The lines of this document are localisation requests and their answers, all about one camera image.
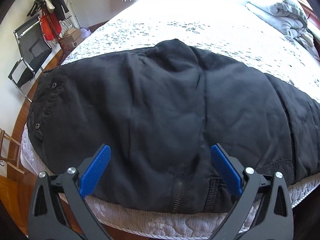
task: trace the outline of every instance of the wooden floor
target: wooden floor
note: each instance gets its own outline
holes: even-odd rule
[[[53,59],[48,63],[45,70],[49,70],[51,68],[55,68],[58,60],[62,54],[62,51],[59,51]],[[38,84],[38,80],[34,83],[32,88],[30,89],[30,92],[28,93],[29,98],[33,98],[33,95],[36,90],[36,86]],[[22,133],[24,130],[24,125],[27,121],[27,115],[28,110],[30,107],[30,102],[28,100],[25,100],[20,113],[17,117],[12,137],[15,138],[17,141],[21,141],[22,139]],[[8,149],[8,158],[12,158],[14,154],[14,145],[9,145]],[[29,203],[32,196],[32,191],[34,188],[34,185],[36,183],[37,176],[32,174],[30,171],[25,169],[21,163],[19,168],[25,172],[25,174],[21,174],[20,172],[17,172],[15,169],[11,168],[10,166],[7,166],[7,178],[15,181],[17,183],[17,198],[18,198],[18,206],[19,209],[16,209],[16,212],[14,212],[12,219],[14,221],[19,220],[19,228],[23,231],[23,233],[28,234],[28,212],[29,212]],[[73,214],[71,212],[71,209],[67,203],[62,201],[63,209],[66,213],[66,216],[70,222],[70,225],[72,228],[77,231],[81,232],[75,218],[73,217]],[[147,240],[147,237],[137,236],[134,234],[126,233],[124,231],[108,227],[106,225],[103,225],[106,231],[115,239],[115,240]]]

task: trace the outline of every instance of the jacket zipper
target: jacket zipper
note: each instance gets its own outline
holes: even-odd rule
[[[178,212],[181,202],[181,189],[182,189],[182,182],[178,182],[178,188],[177,188],[177,195],[176,195],[176,201],[174,202],[174,207],[172,213],[175,214]]]

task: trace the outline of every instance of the wooden chair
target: wooden chair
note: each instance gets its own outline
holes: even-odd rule
[[[1,150],[2,150],[2,143],[3,140],[6,139],[10,142],[13,142],[16,147],[14,150],[14,157],[13,159],[4,158],[1,156]],[[4,161],[9,165],[10,167],[14,168],[16,171],[19,171],[20,173],[24,174],[24,171],[19,169],[19,162],[20,162],[20,147],[21,143],[13,139],[10,135],[8,135],[4,130],[0,128],[0,163],[1,161]]]

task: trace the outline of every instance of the bed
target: bed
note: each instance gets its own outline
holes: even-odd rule
[[[270,73],[320,103],[320,64],[295,40],[247,10],[241,0],[139,0],[84,40],[64,64],[105,53],[154,46],[179,39]],[[25,126],[21,162],[38,174],[48,168],[34,151]],[[320,184],[320,173],[289,187],[292,207]],[[207,239],[226,213],[192,215],[144,212],[106,203],[87,203],[100,222],[133,234],[159,239]],[[241,232],[248,230],[259,203],[251,208]]]

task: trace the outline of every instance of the folded blanket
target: folded blanket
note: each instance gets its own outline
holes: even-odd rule
[[[261,20],[280,31],[283,35],[289,35],[292,38],[297,38],[305,31],[303,23],[300,20],[272,15],[251,3],[247,3],[246,7]]]
[[[246,7],[283,35],[294,38],[314,58],[320,60],[313,36],[307,31],[307,16],[297,0],[249,0]]]

